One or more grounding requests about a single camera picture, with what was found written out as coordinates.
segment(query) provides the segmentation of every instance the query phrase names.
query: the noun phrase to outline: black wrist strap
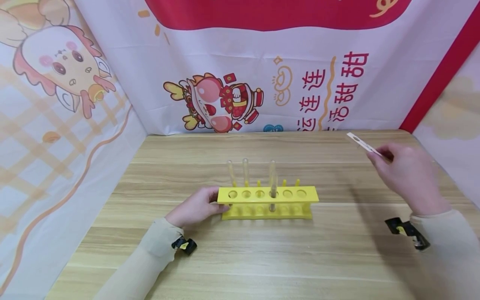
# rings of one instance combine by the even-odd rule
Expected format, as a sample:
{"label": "black wrist strap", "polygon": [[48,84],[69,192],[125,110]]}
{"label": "black wrist strap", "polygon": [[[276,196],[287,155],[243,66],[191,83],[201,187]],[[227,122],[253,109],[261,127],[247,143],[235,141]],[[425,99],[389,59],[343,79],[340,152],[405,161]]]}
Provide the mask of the black wrist strap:
{"label": "black wrist strap", "polygon": [[197,249],[197,243],[192,239],[185,239],[183,236],[180,236],[178,240],[173,242],[172,248],[175,250],[181,249],[187,255],[190,255]]}
{"label": "black wrist strap", "polygon": [[393,234],[402,234],[412,237],[413,245],[417,250],[425,250],[430,247],[427,239],[410,223],[410,221],[402,222],[400,218],[392,218],[385,221]]}

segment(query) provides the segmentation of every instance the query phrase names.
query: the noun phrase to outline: fabric wall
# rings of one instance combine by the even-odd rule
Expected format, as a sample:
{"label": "fabric wall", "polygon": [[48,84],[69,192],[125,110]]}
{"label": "fabric wall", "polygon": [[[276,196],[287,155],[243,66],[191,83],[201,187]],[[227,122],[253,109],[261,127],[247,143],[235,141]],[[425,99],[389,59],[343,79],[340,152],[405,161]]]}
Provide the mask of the fabric wall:
{"label": "fabric wall", "polygon": [[396,129],[478,2],[77,0],[155,134]]}
{"label": "fabric wall", "polygon": [[71,0],[0,1],[0,296],[42,299],[146,131]]}
{"label": "fabric wall", "polygon": [[480,207],[480,46],[413,134]]}

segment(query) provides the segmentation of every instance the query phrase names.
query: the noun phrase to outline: red banner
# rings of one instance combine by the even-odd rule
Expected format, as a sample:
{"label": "red banner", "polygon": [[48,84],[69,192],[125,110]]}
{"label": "red banner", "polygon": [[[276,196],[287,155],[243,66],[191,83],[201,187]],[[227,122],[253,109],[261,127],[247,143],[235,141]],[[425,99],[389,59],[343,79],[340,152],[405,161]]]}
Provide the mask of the red banner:
{"label": "red banner", "polygon": [[294,27],[372,29],[400,17],[411,0],[145,0],[165,27],[275,31]]}

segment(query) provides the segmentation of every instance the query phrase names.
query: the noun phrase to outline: yellow test tube rack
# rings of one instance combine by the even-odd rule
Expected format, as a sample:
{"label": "yellow test tube rack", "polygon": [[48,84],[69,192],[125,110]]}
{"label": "yellow test tube rack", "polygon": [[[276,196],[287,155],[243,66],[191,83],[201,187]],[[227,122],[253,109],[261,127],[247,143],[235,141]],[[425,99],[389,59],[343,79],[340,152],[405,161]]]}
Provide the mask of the yellow test tube rack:
{"label": "yellow test tube rack", "polygon": [[217,202],[230,206],[222,214],[222,220],[311,219],[310,204],[319,202],[316,188],[300,186],[300,180],[295,186],[287,186],[287,181],[283,180],[281,187],[275,187],[276,195],[272,197],[272,187],[262,187],[260,181],[256,187],[251,187],[248,177],[244,180],[245,186],[238,187],[232,172],[230,175],[233,186],[221,187],[218,191]]}

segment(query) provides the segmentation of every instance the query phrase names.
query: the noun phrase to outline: wooden table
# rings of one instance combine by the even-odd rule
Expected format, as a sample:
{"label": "wooden table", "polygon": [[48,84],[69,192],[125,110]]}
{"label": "wooden table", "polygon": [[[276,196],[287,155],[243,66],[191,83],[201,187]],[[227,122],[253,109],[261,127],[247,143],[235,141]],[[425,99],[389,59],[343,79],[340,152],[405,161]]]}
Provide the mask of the wooden table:
{"label": "wooden table", "polygon": [[[417,145],[402,131],[354,132],[372,146]],[[250,161],[252,182],[267,183],[277,161],[279,182],[315,185],[313,220],[214,217],[186,230],[199,245],[161,273],[147,299],[420,299],[428,292],[411,239],[392,235],[384,220],[407,219],[407,205],[378,178],[346,132],[149,136],[48,299],[91,299],[127,259],[152,220],[201,185],[229,185]],[[443,195],[477,234],[477,210],[442,171]]]}

